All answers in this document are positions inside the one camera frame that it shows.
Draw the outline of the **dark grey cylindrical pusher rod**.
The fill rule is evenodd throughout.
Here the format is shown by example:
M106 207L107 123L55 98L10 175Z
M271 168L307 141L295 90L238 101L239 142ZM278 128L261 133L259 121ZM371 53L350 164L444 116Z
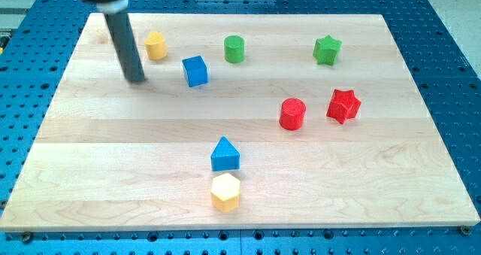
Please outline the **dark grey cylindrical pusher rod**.
M105 14L104 18L123 72L123 77L129 83L145 81L144 69L141 64L129 15L125 11L120 11L115 14Z

